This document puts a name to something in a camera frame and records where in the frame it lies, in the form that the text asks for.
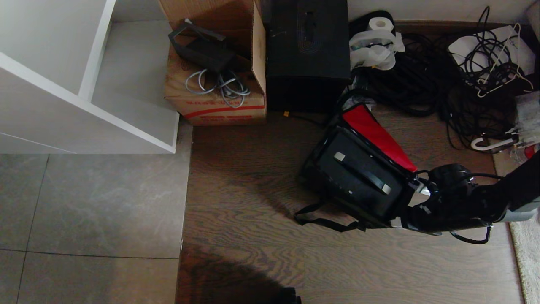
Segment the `black strap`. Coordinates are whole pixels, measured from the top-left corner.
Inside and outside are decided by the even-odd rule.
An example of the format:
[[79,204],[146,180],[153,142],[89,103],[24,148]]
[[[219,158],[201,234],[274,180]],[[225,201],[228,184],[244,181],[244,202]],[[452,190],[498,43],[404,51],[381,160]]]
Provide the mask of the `black strap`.
[[298,215],[311,213],[313,211],[319,210],[319,208],[321,208],[325,204],[326,202],[321,200],[318,203],[311,204],[309,206],[302,208],[300,211],[294,214],[295,221],[302,226],[305,224],[312,223],[312,224],[317,224],[326,228],[330,228],[332,230],[336,230],[337,232],[345,232],[345,231],[358,229],[359,227],[358,222],[352,222],[348,226],[345,226],[345,225],[342,225],[342,224],[339,224],[339,223],[336,223],[334,221],[327,220],[327,219],[304,220],[304,219],[298,218]]
[[361,165],[357,161],[355,161],[353,157],[344,155],[341,152],[339,152],[339,154],[341,154],[342,159],[339,159],[339,157],[337,156],[338,153],[336,153],[334,159],[343,167],[345,167],[347,171],[351,172],[357,178],[369,182],[369,185],[373,186],[380,193],[384,195],[390,194],[390,186],[386,185],[385,182],[381,181],[381,179],[378,178],[375,174],[369,172],[368,170],[361,169]]
[[489,235],[491,234],[491,226],[487,226],[486,227],[487,230],[485,232],[485,239],[484,240],[472,240],[472,239],[468,239],[466,237],[462,237],[460,236],[457,232],[455,231],[450,231],[450,234],[455,237],[456,239],[460,240],[460,241],[463,241],[463,242],[466,242],[466,243],[469,243],[469,244],[476,244],[476,245],[483,245],[485,243],[487,243],[489,241]]

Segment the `white wall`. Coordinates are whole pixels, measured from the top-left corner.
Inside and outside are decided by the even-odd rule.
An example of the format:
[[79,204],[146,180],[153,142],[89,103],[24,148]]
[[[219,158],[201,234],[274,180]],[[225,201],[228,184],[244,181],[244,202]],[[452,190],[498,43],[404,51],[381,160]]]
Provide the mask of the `white wall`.
[[525,21],[535,0],[348,0],[349,20],[368,12],[387,10],[396,20],[477,21],[489,5],[488,22]]
[[536,38],[540,40],[540,1],[536,1],[527,11],[527,19],[535,31]]

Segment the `white rug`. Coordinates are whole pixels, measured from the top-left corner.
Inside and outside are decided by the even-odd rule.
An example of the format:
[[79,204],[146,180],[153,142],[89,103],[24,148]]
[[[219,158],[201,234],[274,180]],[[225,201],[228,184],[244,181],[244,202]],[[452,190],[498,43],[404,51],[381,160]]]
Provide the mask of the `white rug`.
[[[518,167],[503,151],[493,156],[498,175],[506,175]],[[540,214],[525,222],[510,223],[514,250],[526,304],[540,304]]]

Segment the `white cabinet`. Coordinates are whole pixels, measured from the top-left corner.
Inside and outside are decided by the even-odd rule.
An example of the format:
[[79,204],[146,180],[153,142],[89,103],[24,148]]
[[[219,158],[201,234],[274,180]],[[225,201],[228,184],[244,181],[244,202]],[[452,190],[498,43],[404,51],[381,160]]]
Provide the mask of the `white cabinet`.
[[[175,152],[179,115],[163,99],[171,29],[112,23],[115,2],[0,0],[0,153]],[[130,12],[144,17],[119,15]]]

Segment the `black case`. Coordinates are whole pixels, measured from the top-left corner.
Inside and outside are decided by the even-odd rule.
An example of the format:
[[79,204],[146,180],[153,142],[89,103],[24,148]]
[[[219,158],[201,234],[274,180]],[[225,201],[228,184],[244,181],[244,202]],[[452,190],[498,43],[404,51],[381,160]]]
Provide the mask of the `black case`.
[[266,83],[269,110],[332,110],[350,83],[346,0],[272,2]]
[[[334,158],[337,152],[353,158],[358,170],[369,172],[384,181],[390,186],[390,193],[381,193],[344,167]],[[300,182],[320,194],[323,200],[338,204],[343,211],[356,218],[359,222],[354,227],[361,230],[388,228],[389,221],[407,206],[418,185],[416,174],[397,165],[343,120],[326,132],[305,161]]]

